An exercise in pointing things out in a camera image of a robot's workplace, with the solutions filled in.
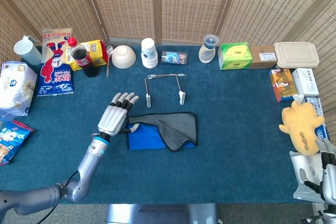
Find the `gray cloth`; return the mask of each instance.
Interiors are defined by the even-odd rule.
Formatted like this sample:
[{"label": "gray cloth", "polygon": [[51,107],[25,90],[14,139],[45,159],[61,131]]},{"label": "gray cloth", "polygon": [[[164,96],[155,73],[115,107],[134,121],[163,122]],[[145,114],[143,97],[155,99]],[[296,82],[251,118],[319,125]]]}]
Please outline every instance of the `gray cloth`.
[{"label": "gray cloth", "polygon": [[196,116],[193,113],[148,114],[129,117],[129,123],[157,126],[168,149],[178,151],[186,142],[197,145]]}]

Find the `yellow plush toy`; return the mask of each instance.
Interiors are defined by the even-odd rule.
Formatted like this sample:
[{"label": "yellow plush toy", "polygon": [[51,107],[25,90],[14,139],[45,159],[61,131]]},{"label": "yellow plush toy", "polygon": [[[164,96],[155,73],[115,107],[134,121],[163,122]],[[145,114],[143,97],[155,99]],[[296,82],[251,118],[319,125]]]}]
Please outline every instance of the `yellow plush toy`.
[{"label": "yellow plush toy", "polygon": [[282,110],[283,124],[279,125],[282,132],[289,134],[295,149],[305,155],[313,155],[319,151],[315,140],[315,128],[324,123],[323,116],[317,116],[310,102],[299,105],[292,102],[291,107]]}]

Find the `blue cloth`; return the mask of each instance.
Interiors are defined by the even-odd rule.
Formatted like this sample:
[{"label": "blue cloth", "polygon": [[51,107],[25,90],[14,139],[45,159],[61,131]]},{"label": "blue cloth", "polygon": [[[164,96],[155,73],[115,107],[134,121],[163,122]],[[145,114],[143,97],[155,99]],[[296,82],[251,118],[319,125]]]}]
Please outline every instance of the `blue cloth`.
[{"label": "blue cloth", "polygon": [[[128,134],[128,145],[130,150],[160,149],[166,148],[158,131],[154,125],[139,124],[136,131]],[[195,147],[191,142],[187,142],[183,147]]]},{"label": "blue cloth", "polygon": [[[188,53],[187,65],[160,63],[147,69],[140,46],[128,69],[99,67],[95,78],[74,72],[74,94],[34,97],[28,116],[17,118],[34,128],[11,163],[1,168],[2,190],[28,190],[64,182],[77,169],[90,135],[113,96],[140,96],[130,115],[191,111],[197,115],[198,146],[172,153],[167,148],[131,151],[125,135],[111,139],[84,204],[178,204],[201,202],[298,202],[288,134],[281,132],[281,111],[269,69],[219,70],[198,59],[199,46],[158,46]],[[185,73],[186,92],[179,104],[173,78],[150,83],[152,106],[146,106],[144,78],[149,74]]]}]

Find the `robotic arm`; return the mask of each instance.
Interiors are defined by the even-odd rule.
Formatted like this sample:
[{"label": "robotic arm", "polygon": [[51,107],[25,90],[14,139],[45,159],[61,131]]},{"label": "robotic arm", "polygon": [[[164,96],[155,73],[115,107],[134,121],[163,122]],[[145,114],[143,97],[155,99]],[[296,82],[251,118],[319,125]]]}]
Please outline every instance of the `robotic arm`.
[{"label": "robotic arm", "polygon": [[117,135],[128,112],[138,100],[134,93],[118,93],[105,109],[98,124],[99,134],[93,137],[84,158],[78,166],[79,180],[72,177],[64,184],[55,184],[30,191],[0,190],[0,223],[8,210],[14,208],[20,215],[28,215],[55,207],[62,197],[73,202],[84,200],[90,189],[91,180],[104,153],[110,144],[110,137]]},{"label": "robotic arm", "polygon": [[314,190],[328,205],[323,212],[324,224],[336,223],[336,147],[329,140],[324,139],[323,142],[316,140],[316,144],[321,152],[323,176],[320,185],[308,180],[306,172],[300,169],[300,178],[303,183]]}]

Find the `spider-man snack bag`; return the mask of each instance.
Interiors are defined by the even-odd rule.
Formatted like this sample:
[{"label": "spider-man snack bag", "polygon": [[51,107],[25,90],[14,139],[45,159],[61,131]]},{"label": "spider-man snack bag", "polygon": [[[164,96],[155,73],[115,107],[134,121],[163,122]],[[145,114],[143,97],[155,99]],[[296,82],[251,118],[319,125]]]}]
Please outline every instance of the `spider-man snack bag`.
[{"label": "spider-man snack bag", "polygon": [[71,28],[43,31],[42,63],[37,96],[73,93],[72,70],[66,64],[65,51]]},{"label": "spider-man snack bag", "polygon": [[7,165],[33,131],[27,125],[11,121],[0,131],[0,165]]}]

